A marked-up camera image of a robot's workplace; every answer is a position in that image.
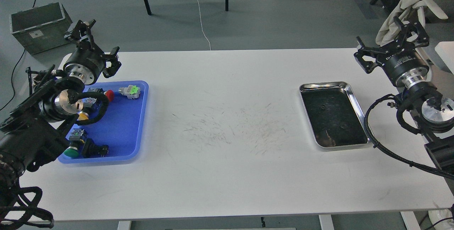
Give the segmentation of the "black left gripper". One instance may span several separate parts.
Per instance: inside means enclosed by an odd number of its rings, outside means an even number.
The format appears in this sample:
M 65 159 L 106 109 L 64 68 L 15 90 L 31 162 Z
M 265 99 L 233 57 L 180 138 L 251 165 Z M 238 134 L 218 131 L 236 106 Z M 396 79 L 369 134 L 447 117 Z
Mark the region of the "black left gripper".
M 113 77 L 121 67 L 118 60 L 119 46 L 114 47 L 109 54 L 99 54 L 94 52 L 95 43 L 91 33 L 91 28 L 96 20 L 83 22 L 78 20 L 70 25 L 64 34 L 64 39 L 76 45 L 78 49 L 71 54 L 63 66 L 64 72 L 70 77 L 79 78 L 84 85 L 96 83 L 101 72 L 105 78 Z

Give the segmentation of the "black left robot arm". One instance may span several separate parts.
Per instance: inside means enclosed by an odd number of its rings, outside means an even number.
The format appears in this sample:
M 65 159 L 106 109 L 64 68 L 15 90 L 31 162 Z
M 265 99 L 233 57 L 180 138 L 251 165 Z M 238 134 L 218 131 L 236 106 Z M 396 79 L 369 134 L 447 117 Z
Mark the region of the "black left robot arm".
M 1 229 L 23 225 L 52 228 L 50 211 L 39 208 L 41 188 L 21 187 L 26 172 L 53 162 L 70 147 L 66 135 L 74 124 L 91 125 L 102 119 L 109 98 L 101 92 L 85 92 L 100 75 L 114 76 L 121 63 L 119 47 L 106 54 L 94 41 L 91 28 L 96 21 L 72 23 L 64 39 L 76 45 L 63 69 L 55 66 L 35 71 L 37 78 L 30 96 L 1 123 Z

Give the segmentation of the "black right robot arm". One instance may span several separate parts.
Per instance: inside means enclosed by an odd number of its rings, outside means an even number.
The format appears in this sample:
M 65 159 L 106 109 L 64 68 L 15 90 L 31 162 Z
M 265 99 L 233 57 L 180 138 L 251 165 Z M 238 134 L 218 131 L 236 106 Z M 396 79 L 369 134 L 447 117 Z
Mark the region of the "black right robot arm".
M 404 162 L 410 167 L 430 174 L 453 179 L 453 136 L 439 138 L 437 133 L 453 129 L 453 100 L 444 97 L 436 86 L 428 81 L 429 66 L 418 54 L 417 48 L 429 45 L 429 36 L 420 22 L 412 23 L 393 18 L 398 33 L 390 42 L 380 47 L 365 46 L 360 37 L 355 60 L 366 73 L 376 67 L 383 69 L 396 88 L 403 88 L 397 95 L 388 94 L 377 99 L 366 111 L 363 123 L 365 133 L 373 146 L 386 155 Z M 425 149 L 435 167 L 412 162 L 397 155 L 373 135 L 369 126 L 369 113 L 383 101 L 396 108 L 396 120 L 405 130 L 426 138 Z

